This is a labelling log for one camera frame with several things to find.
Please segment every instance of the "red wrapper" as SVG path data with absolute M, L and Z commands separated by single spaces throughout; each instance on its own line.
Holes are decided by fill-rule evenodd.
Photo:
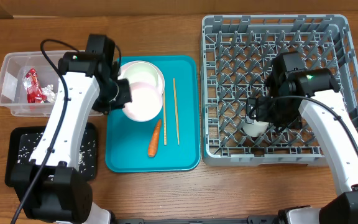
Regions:
M 38 82 L 37 71 L 31 68 L 23 78 L 24 88 L 27 90 L 28 103 L 43 103 L 47 96 L 42 94 L 40 83 Z

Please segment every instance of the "wooden table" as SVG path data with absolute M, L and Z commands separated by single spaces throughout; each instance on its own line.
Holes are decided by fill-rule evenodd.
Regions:
M 348 18 L 358 57 L 358 11 L 335 13 Z M 45 38 L 84 49 L 89 33 L 107 34 L 124 55 L 186 54 L 199 67 L 203 16 L 0 20 L 0 69 L 7 53 L 38 51 Z M 53 44 L 47 48 L 62 49 Z M 99 168 L 91 183 L 94 201 L 118 218 L 246 217 L 296 205 L 322 207 L 336 197 L 327 167 L 208 167 L 201 161 L 189 172 L 116 174 L 104 163 L 106 117 L 89 120 L 99 132 Z M 10 222 L 19 203 L 14 189 L 4 184 L 9 135 L 19 126 L 46 123 L 46 118 L 14 117 L 0 107 L 0 223 Z M 19 223 L 37 222 L 22 213 Z

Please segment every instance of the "orange carrot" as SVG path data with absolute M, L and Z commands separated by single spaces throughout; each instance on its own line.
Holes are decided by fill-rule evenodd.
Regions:
M 158 140 L 160 139 L 160 130 L 161 130 L 161 119 L 155 125 L 153 132 L 152 140 L 149 145 L 149 157 L 154 157 L 157 153 Z

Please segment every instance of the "gray dish rack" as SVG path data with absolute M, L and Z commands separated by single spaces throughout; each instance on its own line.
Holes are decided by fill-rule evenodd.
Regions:
M 258 138 L 241 129 L 246 99 L 268 95 L 278 54 L 297 51 L 308 69 L 329 68 L 358 131 L 358 64 L 342 15 L 206 16 L 201 38 L 203 160 L 210 166 L 326 165 L 311 128 L 273 126 Z

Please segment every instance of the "blue tray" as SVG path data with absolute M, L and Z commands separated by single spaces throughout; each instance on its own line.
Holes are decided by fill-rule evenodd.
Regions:
M 186 55 L 123 57 L 122 64 L 143 60 L 157 66 L 165 78 L 167 145 L 161 127 L 157 155 L 147 155 L 157 121 L 163 110 L 148 122 L 135 122 L 122 110 L 108 116 L 106 164 L 114 172 L 192 170 L 200 162 L 200 114 L 195 61 Z M 177 141 L 173 78 L 176 81 L 180 145 Z

